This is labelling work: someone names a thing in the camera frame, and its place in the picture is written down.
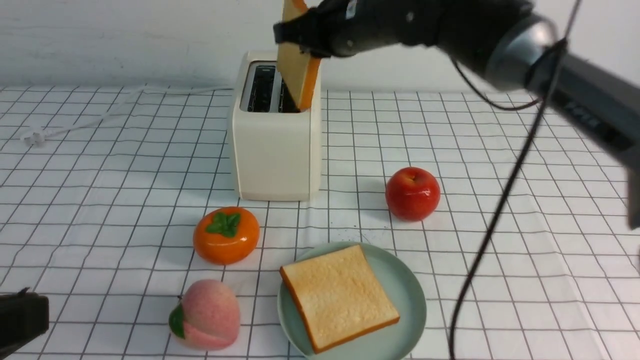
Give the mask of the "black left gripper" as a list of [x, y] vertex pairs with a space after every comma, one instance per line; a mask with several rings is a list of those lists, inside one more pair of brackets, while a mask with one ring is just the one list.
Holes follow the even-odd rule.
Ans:
[[0, 355], [9, 356], [50, 328], [50, 300], [25, 287], [0, 296]]

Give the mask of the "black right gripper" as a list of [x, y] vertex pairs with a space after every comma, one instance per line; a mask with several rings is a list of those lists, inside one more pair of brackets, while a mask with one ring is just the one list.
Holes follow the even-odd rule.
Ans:
[[320, 59], [380, 48], [431, 46], [445, 0], [323, 0], [311, 14], [273, 25], [275, 44], [295, 44]]

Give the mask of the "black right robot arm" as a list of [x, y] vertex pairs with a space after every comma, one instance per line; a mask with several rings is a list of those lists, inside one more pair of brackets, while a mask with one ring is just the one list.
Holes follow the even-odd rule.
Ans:
[[639, 227], [639, 89], [555, 48], [529, 0], [324, 0], [273, 27], [277, 44], [345, 59], [395, 44], [434, 46], [499, 91], [543, 97], [627, 171], [627, 223]]

